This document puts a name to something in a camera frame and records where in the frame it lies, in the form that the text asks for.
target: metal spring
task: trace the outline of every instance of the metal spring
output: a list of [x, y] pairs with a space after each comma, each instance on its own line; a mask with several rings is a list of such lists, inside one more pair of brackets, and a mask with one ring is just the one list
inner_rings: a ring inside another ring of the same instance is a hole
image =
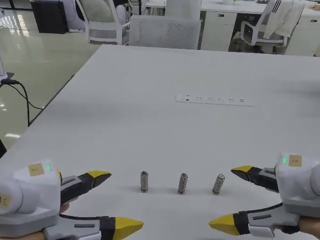
[[185, 194], [187, 181], [188, 181], [188, 175], [186, 173], [182, 173], [179, 181], [178, 194], [180, 195]]
[[140, 174], [140, 183], [141, 183], [141, 192], [148, 192], [148, 173], [146, 171], [142, 171]]
[[222, 187], [222, 184], [224, 183], [224, 181], [225, 181], [225, 176], [220, 173], [220, 174], [216, 177], [214, 186], [213, 186], [213, 188], [212, 188], [212, 193], [213, 193], [214, 195], [218, 195], [218, 194], [220, 193], [220, 190], [221, 190], [221, 187]]

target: glossy floor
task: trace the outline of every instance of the glossy floor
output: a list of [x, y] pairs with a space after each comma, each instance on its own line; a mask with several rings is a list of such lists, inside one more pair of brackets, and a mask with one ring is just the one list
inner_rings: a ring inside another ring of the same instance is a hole
[[[39, 34], [31, 11], [0, 16], [0, 57], [4, 69], [26, 87], [30, 102], [43, 107], [98, 49], [83, 33]], [[33, 108], [31, 118], [39, 110]], [[9, 148], [27, 129], [25, 100], [13, 89], [0, 89], [0, 139]]]

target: office chair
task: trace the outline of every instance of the office chair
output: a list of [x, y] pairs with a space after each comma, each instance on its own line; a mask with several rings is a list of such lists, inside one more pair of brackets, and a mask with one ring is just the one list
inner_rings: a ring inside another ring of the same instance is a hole
[[117, 43], [129, 42], [130, 22], [120, 22], [113, 0], [76, 0], [85, 22], [85, 34], [88, 42]]
[[167, 0], [165, 16], [186, 20], [199, 20], [202, 0]]
[[131, 18], [129, 45], [168, 49], [198, 49], [201, 21], [166, 16]]
[[[262, 47], [284, 47], [287, 45], [287, 36], [273, 33], [269, 39], [264, 38], [264, 33], [273, 6], [274, 0], [269, 1], [256, 25], [252, 25], [247, 21], [241, 23], [240, 38], [248, 45]], [[300, 17], [297, 18], [295, 25], [298, 24], [299, 19]]]

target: chair backrest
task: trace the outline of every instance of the chair backrest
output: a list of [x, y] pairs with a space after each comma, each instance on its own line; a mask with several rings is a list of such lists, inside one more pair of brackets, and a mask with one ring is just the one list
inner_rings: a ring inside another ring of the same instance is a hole
[[130, 19], [129, 45], [196, 50], [200, 27], [200, 20], [135, 15]]
[[270, 0], [267, 5], [265, 6], [265, 9], [263, 13], [261, 14], [258, 22], [256, 23], [256, 27], [260, 28], [261, 25], [267, 25], [271, 10], [274, 6], [274, 0]]
[[76, 0], [86, 24], [120, 24], [113, 0]]
[[165, 16], [186, 20], [199, 20], [202, 0], [167, 0]]

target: black cable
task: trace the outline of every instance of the black cable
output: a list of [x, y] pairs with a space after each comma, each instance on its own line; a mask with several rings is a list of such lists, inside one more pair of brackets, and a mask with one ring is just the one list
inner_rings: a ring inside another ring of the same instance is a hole
[[27, 115], [27, 121], [28, 121], [28, 127], [30, 126], [30, 107], [29, 107], [29, 97], [28, 97], [28, 94], [27, 94], [27, 90], [25, 88], [25, 86], [17, 81], [17, 80], [13, 80], [13, 79], [2, 79], [0, 81], [0, 84], [1, 86], [2, 85], [20, 85], [24, 91], [24, 94], [25, 94], [25, 101], [26, 101], [26, 115]]
[[26, 114], [27, 114], [28, 127], [29, 127], [30, 126], [30, 107], [29, 107], [29, 98], [28, 98], [27, 90], [26, 90], [25, 86], [21, 82], [19, 82], [18, 84], [22, 87], [22, 89], [24, 91], [24, 94], [25, 94]]
[[[27, 98], [15, 87], [15, 86], [12, 86], [12, 85], [8, 85], [9, 87], [15, 89], [20, 95], [21, 97], [23, 97], [25, 100], [27, 100]], [[34, 106], [31, 102], [29, 102], [30, 106], [33, 107], [34, 109], [39, 109], [39, 110], [42, 110], [41, 107], [37, 107], [37, 106]]]

